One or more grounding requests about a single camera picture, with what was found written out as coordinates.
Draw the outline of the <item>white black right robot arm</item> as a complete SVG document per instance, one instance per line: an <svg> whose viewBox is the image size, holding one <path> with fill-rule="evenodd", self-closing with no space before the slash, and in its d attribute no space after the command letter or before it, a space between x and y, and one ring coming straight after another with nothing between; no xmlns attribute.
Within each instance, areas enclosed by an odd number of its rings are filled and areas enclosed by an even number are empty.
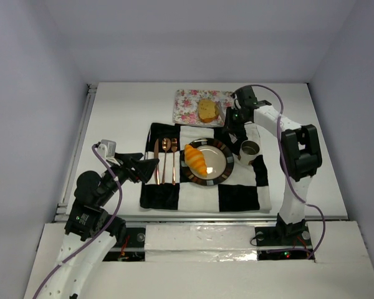
<svg viewBox="0 0 374 299"><path fill-rule="evenodd" d="M306 232L306 195L312 178L322 165L319 136L314 125L301 125L284 116L267 100L258 100L256 85L243 86L231 94L234 104L226 110L223 130L238 135L246 123L254 123L277 138L280 166L285 176L284 198L273 227L256 229L256 247L291 247Z"/></svg>

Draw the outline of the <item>orange striped croissant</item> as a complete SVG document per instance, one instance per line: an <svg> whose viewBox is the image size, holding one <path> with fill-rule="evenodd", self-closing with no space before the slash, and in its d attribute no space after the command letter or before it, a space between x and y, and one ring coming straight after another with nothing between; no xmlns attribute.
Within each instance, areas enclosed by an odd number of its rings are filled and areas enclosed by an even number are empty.
<svg viewBox="0 0 374 299"><path fill-rule="evenodd" d="M208 172L203 153L191 145L185 145L184 154L187 166L200 176L206 178Z"/></svg>

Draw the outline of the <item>silver metal tongs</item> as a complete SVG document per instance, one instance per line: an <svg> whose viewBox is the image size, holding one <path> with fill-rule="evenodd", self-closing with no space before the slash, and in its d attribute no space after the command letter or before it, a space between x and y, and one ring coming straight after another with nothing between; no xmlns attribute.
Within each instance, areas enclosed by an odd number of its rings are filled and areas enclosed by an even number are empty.
<svg viewBox="0 0 374 299"><path fill-rule="evenodd" d="M222 109L222 106L221 106L220 102L215 102L215 105L216 105L216 111L222 119L222 123L225 123L226 117L225 117L225 114L223 112L223 109Z"/></svg>

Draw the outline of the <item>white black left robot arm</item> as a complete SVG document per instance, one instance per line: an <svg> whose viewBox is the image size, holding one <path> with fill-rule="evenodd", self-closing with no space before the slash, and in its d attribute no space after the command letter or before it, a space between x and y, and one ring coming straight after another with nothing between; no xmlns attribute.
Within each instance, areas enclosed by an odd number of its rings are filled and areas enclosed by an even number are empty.
<svg viewBox="0 0 374 299"><path fill-rule="evenodd" d="M126 222L103 207L114 194L122 195L126 181L146 183L159 160L142 153L94 155L105 172L86 171L77 178L75 200L65 223L65 234L54 268L37 287L34 298L83 298L99 264L109 250L126 236Z"/></svg>

